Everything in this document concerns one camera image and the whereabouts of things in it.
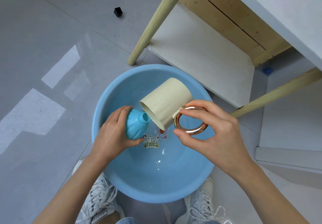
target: mug handle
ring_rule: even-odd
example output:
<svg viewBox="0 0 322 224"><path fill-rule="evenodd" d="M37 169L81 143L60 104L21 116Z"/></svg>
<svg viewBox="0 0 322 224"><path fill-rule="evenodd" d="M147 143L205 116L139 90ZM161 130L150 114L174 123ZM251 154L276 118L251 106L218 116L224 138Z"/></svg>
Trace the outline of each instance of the mug handle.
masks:
<svg viewBox="0 0 322 224"><path fill-rule="evenodd" d="M205 111L207 111L205 108L199 107L199 106L183 106L182 108L185 110L205 110ZM199 127L195 128L195 129L185 129L182 126L180 126L180 123L179 123L181 116L182 116L182 113L180 113L180 112L175 116L175 118L174 118L175 128L180 129L180 130L188 133L189 135L196 135L196 134L202 133L208 126L208 124L205 124L203 122Z"/></svg>

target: wooden furniture leg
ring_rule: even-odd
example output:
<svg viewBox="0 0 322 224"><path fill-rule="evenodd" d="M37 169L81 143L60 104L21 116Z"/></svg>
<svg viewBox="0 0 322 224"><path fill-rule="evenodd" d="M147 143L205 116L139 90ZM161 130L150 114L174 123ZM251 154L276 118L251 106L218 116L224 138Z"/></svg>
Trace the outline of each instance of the wooden furniture leg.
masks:
<svg viewBox="0 0 322 224"><path fill-rule="evenodd" d="M267 105L277 99L280 99L299 88L303 88L306 85L319 81L320 79L322 79L322 71L320 71L320 69L317 67L312 68L311 70L296 77L292 81L272 90L271 92L235 110L231 113L231 115L234 117L242 116L248 112L256 110L257 108Z"/></svg>
<svg viewBox="0 0 322 224"><path fill-rule="evenodd" d="M134 65L142 51L148 45L153 35L178 1L179 0L162 0L127 61L130 66Z"/></svg>

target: ceramic mug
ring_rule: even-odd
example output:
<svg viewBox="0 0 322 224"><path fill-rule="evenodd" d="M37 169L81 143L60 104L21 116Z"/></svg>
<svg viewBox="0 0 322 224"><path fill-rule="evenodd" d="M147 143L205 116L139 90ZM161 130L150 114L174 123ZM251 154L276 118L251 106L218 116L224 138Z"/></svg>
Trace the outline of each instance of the ceramic mug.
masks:
<svg viewBox="0 0 322 224"><path fill-rule="evenodd" d="M179 120L182 114L180 109L205 110L199 106L185 105L193 100L189 89L178 79L169 78L142 100L140 104L151 120L162 130L166 130L172 123L175 127L196 135L207 128L207 124L202 123L195 129L185 129L180 126Z"/></svg>

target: jeans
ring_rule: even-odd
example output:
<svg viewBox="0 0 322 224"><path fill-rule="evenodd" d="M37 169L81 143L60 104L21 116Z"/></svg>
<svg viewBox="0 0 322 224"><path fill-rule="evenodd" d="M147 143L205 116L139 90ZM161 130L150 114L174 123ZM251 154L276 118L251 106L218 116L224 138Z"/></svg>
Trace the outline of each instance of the jeans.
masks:
<svg viewBox="0 0 322 224"><path fill-rule="evenodd" d="M135 220L133 217L126 217L121 220L119 220L116 224L139 224L137 220ZM205 224L220 224L217 221L207 221Z"/></svg>

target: white sneaker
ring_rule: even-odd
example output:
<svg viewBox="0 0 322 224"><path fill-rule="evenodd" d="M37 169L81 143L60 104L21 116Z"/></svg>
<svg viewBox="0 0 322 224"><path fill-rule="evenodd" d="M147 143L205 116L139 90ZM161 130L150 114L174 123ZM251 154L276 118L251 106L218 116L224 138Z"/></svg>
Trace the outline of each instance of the white sneaker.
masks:
<svg viewBox="0 0 322 224"><path fill-rule="evenodd" d="M77 162L72 174L75 173L83 160L84 158ZM117 193L118 190L116 187L107 180L104 173L101 173L92 186L82 206L81 212L83 214L83 219L76 221L76 223L84 221L85 224L95 224L98 220L114 213L115 211L119 213L121 219L125 218L122 208L118 205L115 199Z"/></svg>
<svg viewBox="0 0 322 224"><path fill-rule="evenodd" d="M184 202L187 212L180 216L175 224L203 224L206 221L224 218L226 215L224 207L219 206L216 212L213 212L212 189L212 180L208 177L197 190L185 197ZM221 218L218 218L216 215L220 208L223 209L224 214Z"/></svg>

